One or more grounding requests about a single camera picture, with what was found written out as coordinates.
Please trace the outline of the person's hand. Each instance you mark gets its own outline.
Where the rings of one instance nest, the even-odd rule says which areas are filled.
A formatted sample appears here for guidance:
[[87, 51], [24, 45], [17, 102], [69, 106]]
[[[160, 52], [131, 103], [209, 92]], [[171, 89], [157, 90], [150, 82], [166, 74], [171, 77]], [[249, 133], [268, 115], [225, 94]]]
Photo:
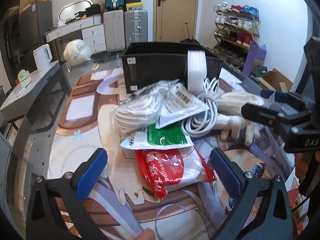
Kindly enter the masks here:
[[145, 230], [143, 230], [136, 238], [135, 240], [155, 240], [156, 239], [156, 235], [155, 232], [150, 229], [147, 228]]

